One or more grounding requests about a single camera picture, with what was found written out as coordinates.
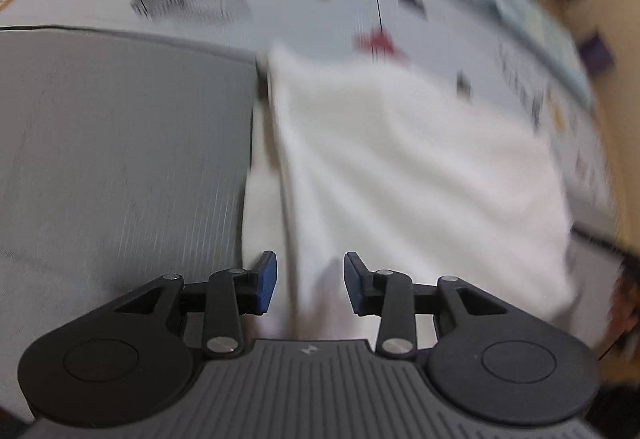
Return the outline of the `person's right hand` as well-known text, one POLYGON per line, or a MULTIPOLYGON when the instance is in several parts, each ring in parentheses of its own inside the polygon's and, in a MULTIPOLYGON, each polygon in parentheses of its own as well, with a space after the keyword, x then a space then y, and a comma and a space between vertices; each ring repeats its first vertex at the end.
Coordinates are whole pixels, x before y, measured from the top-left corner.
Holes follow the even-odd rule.
POLYGON ((622 350, 631 338, 639 339, 639 282, 627 270, 618 276, 608 311, 608 338, 622 350))

